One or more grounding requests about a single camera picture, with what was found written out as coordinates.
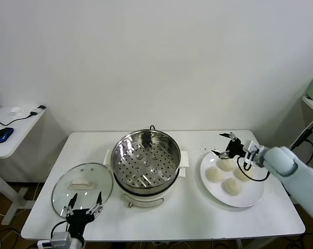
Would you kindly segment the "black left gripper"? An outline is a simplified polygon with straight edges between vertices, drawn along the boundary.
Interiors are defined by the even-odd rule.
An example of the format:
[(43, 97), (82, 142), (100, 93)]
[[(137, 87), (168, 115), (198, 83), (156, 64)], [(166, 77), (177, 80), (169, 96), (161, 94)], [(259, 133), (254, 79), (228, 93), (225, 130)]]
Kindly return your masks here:
[(62, 217), (66, 217), (69, 224), (68, 232), (71, 238), (83, 238), (85, 226), (94, 221), (103, 210), (102, 192), (99, 192), (95, 205), (90, 209), (73, 210), (78, 194), (76, 193), (69, 201), (68, 205), (63, 207)]

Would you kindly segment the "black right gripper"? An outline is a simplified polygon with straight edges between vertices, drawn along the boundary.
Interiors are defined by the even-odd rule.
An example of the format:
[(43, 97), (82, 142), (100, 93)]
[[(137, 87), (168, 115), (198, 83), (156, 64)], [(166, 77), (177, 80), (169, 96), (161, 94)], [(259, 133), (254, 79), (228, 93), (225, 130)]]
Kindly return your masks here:
[(220, 133), (222, 137), (230, 139), (225, 151), (217, 151), (212, 149), (211, 151), (220, 159), (234, 158), (235, 156), (244, 157), (246, 152), (243, 150), (243, 144), (241, 140), (233, 133)]

